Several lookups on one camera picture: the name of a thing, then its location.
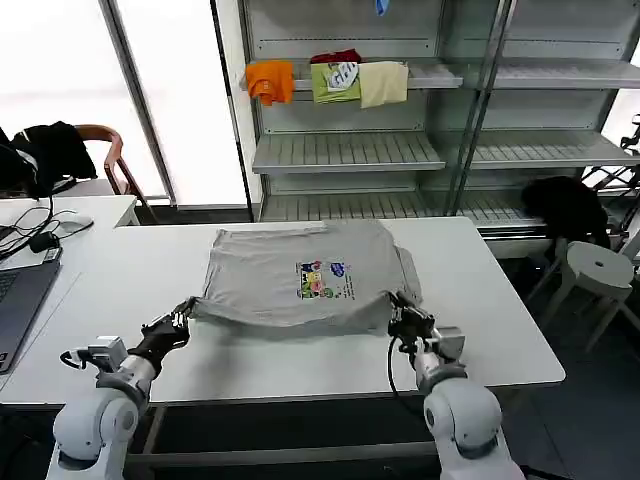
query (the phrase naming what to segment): red cloth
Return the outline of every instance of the red cloth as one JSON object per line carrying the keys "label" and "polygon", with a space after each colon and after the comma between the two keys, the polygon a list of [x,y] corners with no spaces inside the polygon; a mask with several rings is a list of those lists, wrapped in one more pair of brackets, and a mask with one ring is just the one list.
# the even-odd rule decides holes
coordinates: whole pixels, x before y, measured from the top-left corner
{"label": "red cloth", "polygon": [[362,63],[362,57],[358,55],[355,48],[345,50],[343,52],[322,53],[311,57],[309,63],[341,63],[341,62],[355,62]]}

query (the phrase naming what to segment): green cloth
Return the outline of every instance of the green cloth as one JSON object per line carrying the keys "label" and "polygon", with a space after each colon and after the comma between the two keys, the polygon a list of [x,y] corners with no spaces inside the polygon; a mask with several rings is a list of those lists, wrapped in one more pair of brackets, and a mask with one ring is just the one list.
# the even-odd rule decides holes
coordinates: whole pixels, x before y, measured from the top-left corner
{"label": "green cloth", "polygon": [[334,71],[338,71],[338,64],[333,68],[328,63],[316,63],[311,65],[311,88],[315,103],[348,102],[360,99],[360,78],[356,78],[353,85],[343,92],[329,92],[327,89],[327,77]]}

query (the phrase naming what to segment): computer mouse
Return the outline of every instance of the computer mouse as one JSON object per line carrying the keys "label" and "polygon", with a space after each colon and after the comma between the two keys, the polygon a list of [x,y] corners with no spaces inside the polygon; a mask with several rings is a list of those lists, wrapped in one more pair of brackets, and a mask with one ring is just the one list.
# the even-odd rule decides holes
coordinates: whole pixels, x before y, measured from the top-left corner
{"label": "computer mouse", "polygon": [[93,225],[93,218],[69,210],[62,211],[53,217],[53,221],[60,222],[60,227],[67,232],[75,232],[81,228]]}

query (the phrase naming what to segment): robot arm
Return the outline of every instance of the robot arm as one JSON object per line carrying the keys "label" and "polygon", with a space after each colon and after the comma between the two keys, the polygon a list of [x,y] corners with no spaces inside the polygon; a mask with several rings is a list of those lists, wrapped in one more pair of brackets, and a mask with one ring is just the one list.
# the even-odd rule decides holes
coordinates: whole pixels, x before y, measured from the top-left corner
{"label": "robot arm", "polygon": [[60,356],[73,368],[95,365],[98,376],[94,390],[67,403],[56,417],[48,480],[122,479],[129,440],[147,408],[162,360],[189,341],[192,308],[189,299],[143,325],[142,342],[128,352],[119,337],[98,337],[89,347]]}
{"label": "robot arm", "polygon": [[502,433],[502,411],[495,395],[467,378],[458,362],[464,336],[457,328],[436,328],[435,319],[402,294],[389,334],[409,355],[423,415],[433,435],[442,480],[524,480]]}

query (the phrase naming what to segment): desk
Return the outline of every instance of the desk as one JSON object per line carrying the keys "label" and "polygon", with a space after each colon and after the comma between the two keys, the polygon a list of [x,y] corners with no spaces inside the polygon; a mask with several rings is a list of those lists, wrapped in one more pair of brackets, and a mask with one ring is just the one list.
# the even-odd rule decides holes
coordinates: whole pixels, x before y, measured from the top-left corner
{"label": "desk", "polygon": [[[423,306],[436,316],[438,325],[459,326],[467,336],[462,361],[471,378],[493,388],[564,379],[562,366],[470,220],[382,223],[396,244],[413,256]],[[0,402],[61,405],[92,388],[95,372],[64,366],[57,361],[60,353],[87,345],[98,335],[119,335],[128,346],[137,344],[142,323],[201,293],[218,228],[121,228],[101,246],[96,243],[101,255],[87,254],[78,281],[19,360],[0,391]],[[388,341],[386,336],[348,335],[270,342],[229,337],[219,326],[197,321],[191,325],[190,343],[165,359],[151,400],[183,405],[388,394]],[[414,373],[400,354],[394,357],[394,372],[399,389],[415,389]]]}
{"label": "desk", "polygon": [[[99,255],[100,251],[106,248],[105,243],[108,243],[108,233],[114,227],[137,223],[134,212],[135,204],[136,198],[132,195],[78,198],[54,197],[54,213],[61,210],[75,210],[91,217],[94,220],[94,225],[88,230],[62,240],[64,249],[60,259],[62,267],[38,312],[37,318],[31,326],[16,362],[19,362],[24,357],[29,346],[47,323],[51,314],[58,307],[73,283],[77,281],[80,272],[91,263],[92,257]],[[0,200],[0,224],[11,225],[29,208],[38,205],[48,207],[49,200],[44,199],[40,203],[31,199]],[[20,225],[25,227],[37,225],[46,218],[46,215],[47,212],[45,210],[31,212],[28,217],[20,222]],[[35,254],[29,247],[26,247],[0,264],[0,270],[37,265],[42,262],[44,255],[45,252]],[[0,388],[7,382],[10,374],[11,372],[0,375]]]}

